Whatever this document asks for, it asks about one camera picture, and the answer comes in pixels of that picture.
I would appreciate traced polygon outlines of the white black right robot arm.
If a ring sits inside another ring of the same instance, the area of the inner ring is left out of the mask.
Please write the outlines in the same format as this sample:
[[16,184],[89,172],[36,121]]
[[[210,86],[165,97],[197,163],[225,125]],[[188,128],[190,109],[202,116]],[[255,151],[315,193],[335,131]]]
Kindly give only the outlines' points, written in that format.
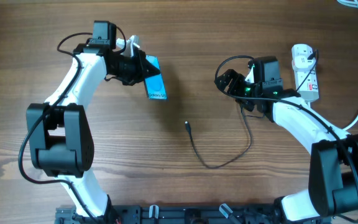
[[218,90],[257,109],[310,154],[308,188],[278,200],[283,223],[340,217],[358,223],[358,134],[336,127],[294,89],[284,89],[276,57],[248,57],[249,74],[216,72]]

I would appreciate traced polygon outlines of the Galaxy smartphone with cyan screen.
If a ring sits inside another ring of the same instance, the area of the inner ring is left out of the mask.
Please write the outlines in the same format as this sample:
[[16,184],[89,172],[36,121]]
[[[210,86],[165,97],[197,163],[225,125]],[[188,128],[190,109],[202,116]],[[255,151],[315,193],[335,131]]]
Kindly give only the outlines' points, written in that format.
[[[160,64],[158,58],[152,55],[146,55],[146,59],[150,62],[154,67],[160,69]],[[150,100],[166,100],[167,93],[165,90],[165,85],[163,82],[163,76],[161,73],[158,75],[154,75],[152,77],[148,77],[145,79],[145,89],[147,92],[147,96]]]

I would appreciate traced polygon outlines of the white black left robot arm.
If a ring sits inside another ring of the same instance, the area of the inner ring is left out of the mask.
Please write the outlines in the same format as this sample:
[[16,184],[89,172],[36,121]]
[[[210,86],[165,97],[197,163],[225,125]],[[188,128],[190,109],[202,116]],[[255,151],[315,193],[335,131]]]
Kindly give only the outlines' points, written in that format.
[[125,86],[143,83],[149,99],[167,98],[158,58],[140,48],[138,36],[117,38],[120,31],[112,22],[95,21],[86,42],[70,53],[72,65],[59,87],[26,111],[22,148],[29,148],[33,166],[44,171],[47,183],[62,184],[75,204],[58,211],[57,223],[121,220],[91,167],[94,142],[86,109],[99,84],[112,79]]

